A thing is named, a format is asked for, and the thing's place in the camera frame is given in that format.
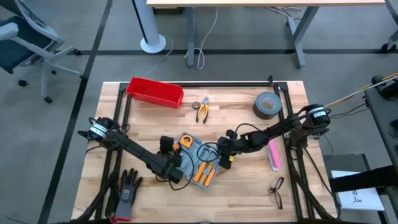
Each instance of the pink object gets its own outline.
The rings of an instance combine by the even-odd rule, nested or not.
[[[282,168],[280,163],[278,149],[276,148],[274,140],[268,142],[268,155],[271,160],[271,166],[273,170],[279,170]]]

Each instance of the red plastic bin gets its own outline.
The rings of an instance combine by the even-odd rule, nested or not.
[[[135,100],[175,109],[181,106],[184,96],[184,92],[179,85],[136,77],[131,79],[127,93]]]

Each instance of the chair wheel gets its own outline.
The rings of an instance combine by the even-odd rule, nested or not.
[[[390,49],[388,49],[388,43],[385,43],[385,44],[383,44],[383,46],[381,46],[381,52],[382,53],[395,52],[396,49],[397,49],[397,45],[396,44],[393,44]]]
[[[81,52],[80,52],[78,49],[73,50],[73,53],[74,53],[76,56],[81,55]]]
[[[27,86],[27,82],[25,80],[18,80],[18,85],[19,86]]]
[[[46,103],[52,103],[52,99],[51,99],[49,96],[45,97],[45,98],[44,98],[44,101],[45,101]]]

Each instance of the white paper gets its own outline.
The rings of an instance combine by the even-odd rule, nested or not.
[[[332,170],[331,176],[332,178],[337,178],[358,173],[359,172]],[[337,196],[341,208],[384,211],[384,206],[375,188],[338,192]]]

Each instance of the glove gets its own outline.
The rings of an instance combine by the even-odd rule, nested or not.
[[[142,177],[134,183],[137,177],[138,171],[131,169],[127,175],[127,170],[123,171],[121,179],[121,191],[118,206],[114,219],[117,221],[128,222],[131,220],[131,207],[136,199],[137,189],[142,182]]]

